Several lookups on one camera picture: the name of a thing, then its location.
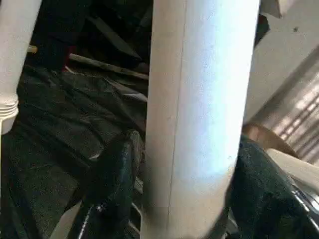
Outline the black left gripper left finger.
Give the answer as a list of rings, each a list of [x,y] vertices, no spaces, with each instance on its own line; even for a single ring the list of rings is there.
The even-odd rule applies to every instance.
[[[74,238],[125,237],[143,147],[136,130],[123,132],[108,142],[92,168],[74,220]]]

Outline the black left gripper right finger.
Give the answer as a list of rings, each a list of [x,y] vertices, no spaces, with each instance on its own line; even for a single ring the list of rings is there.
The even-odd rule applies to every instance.
[[[295,182],[254,141],[242,138],[231,210],[242,239],[317,239],[319,213]]]

